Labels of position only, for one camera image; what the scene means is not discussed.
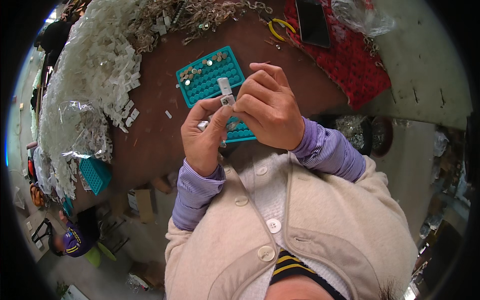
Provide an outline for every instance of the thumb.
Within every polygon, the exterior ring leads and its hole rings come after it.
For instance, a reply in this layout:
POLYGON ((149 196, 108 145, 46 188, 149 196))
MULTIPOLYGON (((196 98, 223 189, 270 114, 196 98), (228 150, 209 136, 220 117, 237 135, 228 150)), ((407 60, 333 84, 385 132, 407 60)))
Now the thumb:
POLYGON ((232 116, 233 107, 224 105, 213 114, 213 117, 205 129, 205 132, 213 135, 220 135, 227 125, 228 119, 232 116))

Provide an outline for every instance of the purple striped sleeve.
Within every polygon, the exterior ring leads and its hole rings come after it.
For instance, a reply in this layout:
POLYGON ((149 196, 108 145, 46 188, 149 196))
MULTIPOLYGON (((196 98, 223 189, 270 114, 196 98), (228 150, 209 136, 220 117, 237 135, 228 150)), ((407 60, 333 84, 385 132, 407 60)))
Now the purple striped sleeve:
POLYGON ((193 231, 205 215, 212 198, 222 191, 224 182, 225 171, 220 164, 210 176, 202 177, 184 159, 177 180, 173 224, 178 229, 193 231))
POLYGON ((355 182, 365 172, 365 159, 340 131, 325 129, 303 118, 305 134, 300 145, 292 151, 308 169, 333 174, 355 182))

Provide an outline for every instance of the white button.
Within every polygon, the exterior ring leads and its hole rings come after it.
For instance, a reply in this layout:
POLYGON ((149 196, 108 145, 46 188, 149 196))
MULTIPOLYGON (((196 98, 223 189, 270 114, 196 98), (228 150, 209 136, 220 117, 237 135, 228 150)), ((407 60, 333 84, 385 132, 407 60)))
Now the white button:
POLYGON ((248 203, 248 198, 245 197, 245 196, 240 196, 240 197, 235 198, 235 204, 237 206, 245 206, 245 205, 247 205, 247 203, 248 203))
POLYGON ((275 251, 270 246, 263 246, 258 250, 258 258, 263 262, 269 262, 275 258, 275 251))
POLYGON ((257 170, 257 175, 262 176, 267 172, 267 170, 268 170, 267 167, 261 167, 260 169, 257 170))
POLYGON ((271 233, 277 233, 282 229, 282 223, 277 219, 269 219, 267 220, 267 226, 271 233))

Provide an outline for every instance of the yellow-handled pliers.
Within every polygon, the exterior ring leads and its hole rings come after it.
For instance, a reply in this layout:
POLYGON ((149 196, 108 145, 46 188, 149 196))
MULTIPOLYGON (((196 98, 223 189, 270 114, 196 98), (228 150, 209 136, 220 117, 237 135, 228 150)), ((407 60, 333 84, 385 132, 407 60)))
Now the yellow-handled pliers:
POLYGON ((295 31, 295 29, 292 27, 292 25, 288 24, 287 22, 285 22, 283 20, 280 20, 280 19, 277 19, 277 18, 272 19, 270 17, 267 17, 264 14, 262 14, 260 17, 268 23, 268 28, 270 29, 270 32, 274 35, 274 37, 281 40, 282 42, 285 42, 285 39, 282 38, 281 36, 279 36, 278 33, 275 32, 275 29, 273 29, 273 25, 272 25, 273 22, 283 24, 286 27, 288 27, 293 33, 297 33, 297 31, 295 31))

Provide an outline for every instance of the purple jacket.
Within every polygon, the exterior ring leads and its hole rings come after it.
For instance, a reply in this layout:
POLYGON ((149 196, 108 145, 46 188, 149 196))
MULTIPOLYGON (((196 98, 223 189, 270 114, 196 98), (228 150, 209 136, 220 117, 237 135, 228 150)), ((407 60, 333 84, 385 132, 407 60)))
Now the purple jacket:
MULTIPOLYGON (((292 151, 308 169, 342 177, 355 182, 365 171, 365 159, 339 131, 325 129, 303 118, 305 133, 300 145, 292 151)), ((178 229, 193 231, 225 182, 225 172, 219 164, 212 175, 198 175, 185 159, 177 181, 178 194, 172 220, 178 229)))
POLYGON ((81 231, 70 220, 67 221, 67 232, 63 235, 63 245, 65 252, 71 257, 82 256, 93 246, 93 243, 84 238, 81 231))

